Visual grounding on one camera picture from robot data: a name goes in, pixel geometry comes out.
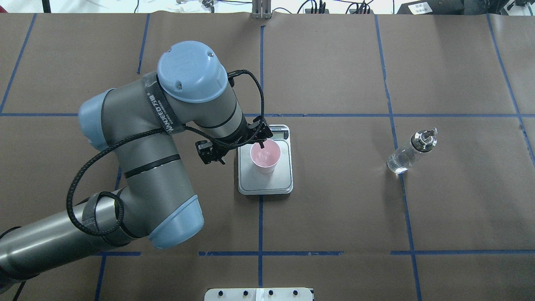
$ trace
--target pink cup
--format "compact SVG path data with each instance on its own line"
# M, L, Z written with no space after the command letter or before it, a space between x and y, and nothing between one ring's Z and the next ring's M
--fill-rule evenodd
M258 143L251 147L251 160L258 167L258 171L263 174L272 172L279 159L280 147L271 139L264 141L264 148L260 148Z

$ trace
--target blue tape line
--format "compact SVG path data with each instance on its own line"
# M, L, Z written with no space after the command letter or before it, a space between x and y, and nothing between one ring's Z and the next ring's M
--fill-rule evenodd
M216 252L199 252L199 256L258 256L257 251L216 251Z
M514 255L535 254L535 250L432 250L432 251L392 251L390 255Z
M264 256L340 256L343 251L264 251Z
M385 66L385 57L383 54L383 44L381 42L381 32L379 30L379 18L377 15L374 15L375 17L375 28L377 31L377 43L379 45L379 56L381 58L381 67L383 70L383 80L385 82L385 93L386 98L388 99L388 114L390 118L390 127L392 128L392 138L394 140L394 149L398 148L398 138L396 136L396 128L394 124L394 114L392 111L392 102L390 99L390 92L388 91L388 86L386 84L386 66ZM405 223L407 225L407 236L409 237L409 247L411 251L414 251L414 242L412 240L412 228L410 225L410 215L409 215L409 206L407 204L407 194L405 191L405 183L403 181L403 175L400 175L400 181L401 181L401 188L403 190L403 204L405 206ZM418 266L416 264L416 256L414 254L411 255L411 261L412 261L412 273L414 275L414 284L416 287L416 297L418 301L422 301L422 292L420 290L420 279L418 276Z
M403 175L400 175L401 188L403 191L403 205L405 206L405 224L407 226L407 236L409 237L409 248L411 250L410 260L412 262L412 274L414 275L414 283L416 286L416 297L418 301L422 301L422 291L420 289L420 277L418 275L418 264L414 254L414 241L412 239L412 226L410 225L409 205L407 204L407 193L405 191L405 181Z
M28 28L28 32L26 33L26 38L24 39L24 43L22 43L22 47L20 48L19 57L17 58L17 61L15 62L15 67L13 68L13 72L11 72L11 77L9 78L9 82L7 83L7 88L5 89L4 98L2 98L2 103L0 104L0 113L2 113L2 110L4 110L5 102L7 101L9 90L11 89L11 84L13 83L13 80L15 79L15 73L17 72L17 69L19 68L19 63L20 63L20 60L22 59L22 54L24 53L24 49L26 48L28 39L30 38L30 33L32 32L32 28L35 23L36 17L37 17L37 14L35 13L33 15L32 22L30 22L30 27Z
M515 112L518 117L518 122L520 123L520 126L522 127L522 134L524 134L524 141L526 141L526 145L528 146L528 152L530 153L531 163L535 167L535 155L533 154L533 148L531 147L530 139L528 137L528 134L526 133L526 128L524 126L524 122L522 121L520 110L518 109L518 104L516 103L515 94L513 93L513 89L511 88L511 83L509 82L509 77L507 76L507 72L505 71L505 67L503 65L503 61L500 55L500 49L498 49L498 44L496 43L496 38L494 36L494 29L492 28L491 15L488 13L487 13L487 22L488 22L488 28L491 31L492 43L494 44L494 49L496 50L496 55L498 56L498 62L500 63L503 77L505 78L505 82L507 84L507 90L509 90L509 95L511 96L513 106L515 107Z
M263 281L263 249L264 249L264 196L258 196L258 287L264 285Z
M115 190L119 189L119 183L121 182L122 174L123 170L121 169L121 166L119 166L119 169L117 170L117 178L115 179Z
M508 118L516 117L515 114L392 114L394 117L485 117L485 118Z
M12 117L77 117L78 113L0 113L0 116Z
M98 301L100 299L100 290L102 288L102 279L104 278L105 266L106 266L106 256L102 256L101 269L100 269L100 272L98 273L97 289L95 291L95 301Z
M264 27L260 26L260 87L264 89Z
M260 114L244 114L245 117L256 117ZM390 117L391 114L382 113L314 113L314 114L295 114L295 113L266 113L266 117ZM0 116L16 117L77 117L78 113L0 113ZM392 114L394 117L401 118L419 118L419 117L485 117L485 118L515 118L516 114ZM520 114L522 118L535 118L535 114Z
M385 84L385 93L386 99L388 100L388 114L390 118L390 127L392 128L392 136L394 137L394 149L398 148L398 138L396 136L396 129L394 127L394 116L392 112L392 102L390 101L390 92L388 91L388 86L386 85L386 66L385 66L385 56L383 54L383 43L381 42L381 32L379 30L379 18L377 15L375 17L375 29L377 31L377 43L379 46L379 56L381 58L381 69L383 71L383 82Z
M141 72L141 63L143 62L143 52L145 50L145 42L147 40L147 31L149 30L150 13L147 14L147 20L145 21L145 31L143 32L143 41L141 42L141 51L139 52L139 65L137 66L137 74Z
M199 252L200 257L209 256L259 256L256 251L215 251ZM340 256L343 251L262 251L262 256Z
M141 252L100 252L96 256L141 256Z

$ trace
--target white label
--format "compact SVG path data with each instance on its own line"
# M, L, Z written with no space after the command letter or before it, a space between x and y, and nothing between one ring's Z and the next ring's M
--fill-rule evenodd
M422 14L422 13L433 12L433 10L431 9L431 7L429 6L427 2L408 5L408 7L412 14Z

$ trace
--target clear water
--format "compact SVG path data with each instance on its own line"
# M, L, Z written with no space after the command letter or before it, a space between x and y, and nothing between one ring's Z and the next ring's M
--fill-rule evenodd
M396 174L402 174L407 171L416 161L414 152L411 149L406 149L401 152L394 152L388 158L388 168Z

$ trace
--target table surface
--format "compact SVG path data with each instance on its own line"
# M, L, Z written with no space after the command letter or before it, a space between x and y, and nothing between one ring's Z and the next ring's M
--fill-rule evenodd
M292 132L294 189L266 196L238 192L235 152L228 165L203 165L198 136L176 135L201 232L53 269L19 300L294 286L317 300L535 298L535 31L517 31L534 18L0 14L0 28L0 229L64 210L72 177L96 154L79 106L154 70L180 41L256 74L267 121ZM235 91L252 119L256 86L240 77ZM433 127L436 149L391 173L398 143ZM76 198L125 185L110 155Z

